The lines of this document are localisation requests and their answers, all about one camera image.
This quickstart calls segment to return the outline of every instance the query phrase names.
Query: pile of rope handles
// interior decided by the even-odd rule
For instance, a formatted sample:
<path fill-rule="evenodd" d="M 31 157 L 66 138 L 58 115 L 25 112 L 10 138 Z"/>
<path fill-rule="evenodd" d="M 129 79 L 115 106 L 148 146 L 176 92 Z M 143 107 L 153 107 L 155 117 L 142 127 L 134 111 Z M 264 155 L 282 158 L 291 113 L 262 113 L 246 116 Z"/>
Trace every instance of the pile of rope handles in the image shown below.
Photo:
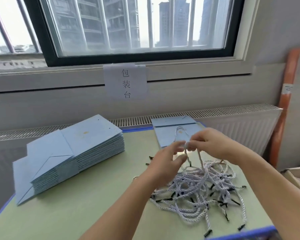
<path fill-rule="evenodd" d="M 176 129 L 186 130 L 179 126 Z M 187 154 L 188 142 L 184 145 L 184 153 Z M 201 168 L 193 167 L 189 157 L 189 166 L 181 167 L 181 171 L 168 183 L 166 188 L 155 190 L 150 201 L 159 209 L 171 211 L 178 214 L 185 222 L 190 224 L 198 223 L 205 218 L 208 231 L 204 237 L 212 234 L 209 223 L 208 211 L 210 205 L 217 205 L 224 214 L 226 220 L 230 222 L 226 209 L 230 206 L 240 206 L 242 209 L 242 224 L 238 230 L 242 230 L 247 223 L 246 208 L 244 201 L 238 190 L 246 186 L 235 186 L 232 180 L 236 178 L 236 173 L 230 165 L 223 160 L 202 161 L 200 151 L 197 150 Z"/>

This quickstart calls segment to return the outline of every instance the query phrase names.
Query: blue table edge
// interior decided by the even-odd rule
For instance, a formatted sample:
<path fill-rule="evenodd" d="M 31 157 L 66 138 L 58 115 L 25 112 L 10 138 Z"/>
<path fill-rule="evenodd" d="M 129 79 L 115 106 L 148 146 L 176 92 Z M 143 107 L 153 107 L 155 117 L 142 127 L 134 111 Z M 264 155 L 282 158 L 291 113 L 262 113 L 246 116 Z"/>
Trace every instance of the blue table edge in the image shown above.
<path fill-rule="evenodd" d="M 130 132 L 138 132 L 138 131 L 149 131 L 153 130 L 153 126 L 148 127 L 141 127 L 141 128 L 134 128 L 134 129 L 123 129 L 123 133 L 130 133 Z M 13 194 L 8 201 L 1 207 L 1 212 L 6 208 L 6 206 L 10 203 L 10 201 L 13 199 L 15 194 Z M 210 240 L 234 240 L 234 239 L 244 239 L 244 238 L 251 238 L 251 237 L 261 237 L 264 234 L 270 234 L 272 232 L 276 232 L 275 226 L 266 226 L 258 229 L 248 230 L 248 231 L 242 231 L 239 233 L 222 236 L 222 237 L 215 237 L 215 238 L 208 238 Z"/>

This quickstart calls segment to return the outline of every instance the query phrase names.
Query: green table surface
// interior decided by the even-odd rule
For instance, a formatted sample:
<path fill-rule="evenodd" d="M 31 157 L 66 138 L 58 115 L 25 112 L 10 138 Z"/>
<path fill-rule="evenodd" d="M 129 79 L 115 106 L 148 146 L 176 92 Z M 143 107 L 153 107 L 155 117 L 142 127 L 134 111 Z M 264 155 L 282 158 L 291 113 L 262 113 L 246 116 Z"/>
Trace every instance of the green table surface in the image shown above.
<path fill-rule="evenodd" d="M 76 176 L 45 191 L 23 205 L 16 206 L 14 198 L 0 214 L 0 240 L 78 239 L 125 191 L 131 179 L 140 175 L 159 150 L 154 130 L 124 133 L 125 152 L 108 158 Z M 213 159 L 201 152 L 203 160 Z M 192 165 L 200 166 L 197 153 L 189 154 Z M 252 192 L 241 169 L 233 165 L 248 223 L 244 231 L 272 226 L 268 215 Z M 230 222 L 217 206 L 209 210 L 211 238 L 238 233 L 241 208 L 227 208 Z M 145 206 L 134 240 L 202 240 L 207 231 L 203 219 L 189 225 L 175 213 L 159 210 L 151 202 Z"/>

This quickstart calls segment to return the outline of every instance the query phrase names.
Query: hand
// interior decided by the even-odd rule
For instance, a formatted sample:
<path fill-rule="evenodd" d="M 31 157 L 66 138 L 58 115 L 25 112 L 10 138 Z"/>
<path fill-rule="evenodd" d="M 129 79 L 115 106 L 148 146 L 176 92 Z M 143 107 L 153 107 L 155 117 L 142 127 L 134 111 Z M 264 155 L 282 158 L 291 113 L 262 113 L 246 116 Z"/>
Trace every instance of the hand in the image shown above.
<path fill-rule="evenodd" d="M 171 182 L 177 175 L 181 165 L 187 160 L 187 155 L 183 154 L 173 160 L 173 155 L 183 152 L 185 141 L 176 141 L 171 145 L 161 149 L 151 160 L 147 170 L 144 172 L 154 180 L 156 188 L 163 187 Z"/>
<path fill-rule="evenodd" d="M 239 164 L 242 155 L 254 153 L 244 145 L 212 128 L 199 131 L 190 138 L 188 150 L 194 151 L 196 149 L 236 165 Z"/>

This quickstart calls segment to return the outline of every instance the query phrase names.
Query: orange pipe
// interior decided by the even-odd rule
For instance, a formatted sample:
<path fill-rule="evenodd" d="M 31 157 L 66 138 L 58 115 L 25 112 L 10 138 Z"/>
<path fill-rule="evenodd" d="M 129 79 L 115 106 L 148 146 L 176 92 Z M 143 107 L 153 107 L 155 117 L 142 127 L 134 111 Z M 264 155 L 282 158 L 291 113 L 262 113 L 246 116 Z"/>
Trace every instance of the orange pipe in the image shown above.
<path fill-rule="evenodd" d="M 283 85 L 279 101 L 279 107 L 282 108 L 281 115 L 272 134 L 271 150 L 269 163 L 276 168 L 278 163 L 279 151 L 284 134 L 284 125 L 287 118 L 288 107 L 291 98 L 291 89 L 293 87 L 296 75 L 298 60 L 300 56 L 300 48 L 292 49 L 288 54 L 286 69 L 284 71 Z"/>

